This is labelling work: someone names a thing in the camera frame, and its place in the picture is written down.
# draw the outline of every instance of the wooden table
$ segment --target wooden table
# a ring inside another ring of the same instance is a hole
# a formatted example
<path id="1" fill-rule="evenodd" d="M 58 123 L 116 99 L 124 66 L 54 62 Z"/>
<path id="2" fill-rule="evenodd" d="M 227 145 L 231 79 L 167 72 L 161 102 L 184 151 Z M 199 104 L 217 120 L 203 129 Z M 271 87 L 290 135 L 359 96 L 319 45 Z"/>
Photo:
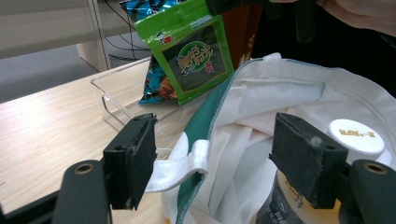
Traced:
<path id="1" fill-rule="evenodd" d="M 143 87 L 148 65 L 144 62 L 123 72 L 138 74 L 134 83 Z M 103 157 L 103 149 L 118 132 L 104 121 L 102 105 L 90 83 L 102 74 L 0 105 L 0 204 L 4 213 L 58 190 L 64 171 L 76 162 Z M 159 193 L 145 194 L 138 211 L 113 211 L 113 218 L 116 224 L 166 222 Z"/>

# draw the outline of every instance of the green snack bag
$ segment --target green snack bag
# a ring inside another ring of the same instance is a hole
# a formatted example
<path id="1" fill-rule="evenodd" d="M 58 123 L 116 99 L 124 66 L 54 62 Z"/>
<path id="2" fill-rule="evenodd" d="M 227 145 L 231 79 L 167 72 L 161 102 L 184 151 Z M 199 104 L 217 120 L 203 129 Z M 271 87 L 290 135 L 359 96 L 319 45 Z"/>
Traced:
<path id="1" fill-rule="evenodd" d="M 225 80 L 233 71 L 222 17 L 205 0 L 190 0 L 135 25 L 168 76 L 180 105 Z"/>

